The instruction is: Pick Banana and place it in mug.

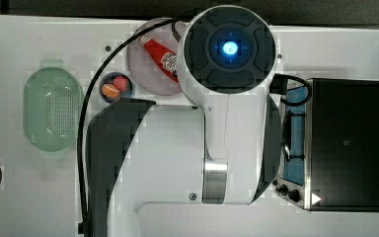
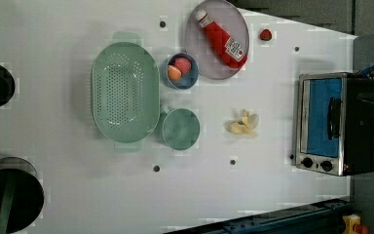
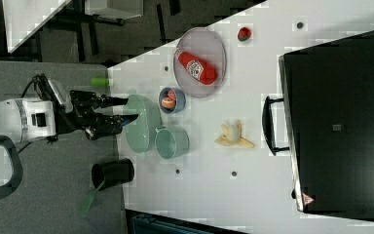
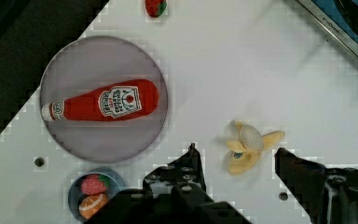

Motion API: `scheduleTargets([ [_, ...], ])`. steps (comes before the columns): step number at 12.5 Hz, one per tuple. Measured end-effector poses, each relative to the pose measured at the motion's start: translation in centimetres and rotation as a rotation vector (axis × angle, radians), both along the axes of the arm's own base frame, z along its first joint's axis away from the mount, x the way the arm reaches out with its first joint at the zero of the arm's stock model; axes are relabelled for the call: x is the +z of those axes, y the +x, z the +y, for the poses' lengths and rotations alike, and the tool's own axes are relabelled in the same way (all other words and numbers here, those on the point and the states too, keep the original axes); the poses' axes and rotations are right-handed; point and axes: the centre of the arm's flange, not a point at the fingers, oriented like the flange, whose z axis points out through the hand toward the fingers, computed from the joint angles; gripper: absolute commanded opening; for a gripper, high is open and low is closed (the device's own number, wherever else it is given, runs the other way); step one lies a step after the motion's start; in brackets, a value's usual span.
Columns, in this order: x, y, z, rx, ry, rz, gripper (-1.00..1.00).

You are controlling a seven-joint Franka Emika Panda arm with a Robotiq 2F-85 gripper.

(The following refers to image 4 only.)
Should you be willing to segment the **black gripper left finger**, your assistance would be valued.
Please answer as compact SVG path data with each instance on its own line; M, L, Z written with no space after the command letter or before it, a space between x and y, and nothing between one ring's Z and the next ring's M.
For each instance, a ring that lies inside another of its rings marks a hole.
M87 224L252 224L227 202L206 193L200 153L190 145L180 158L124 189Z

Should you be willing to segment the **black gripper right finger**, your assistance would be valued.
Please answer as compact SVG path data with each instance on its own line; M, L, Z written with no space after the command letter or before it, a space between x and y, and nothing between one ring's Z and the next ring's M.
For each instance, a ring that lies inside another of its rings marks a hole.
M311 224L358 224L358 169L327 168L283 147L274 158L275 173Z

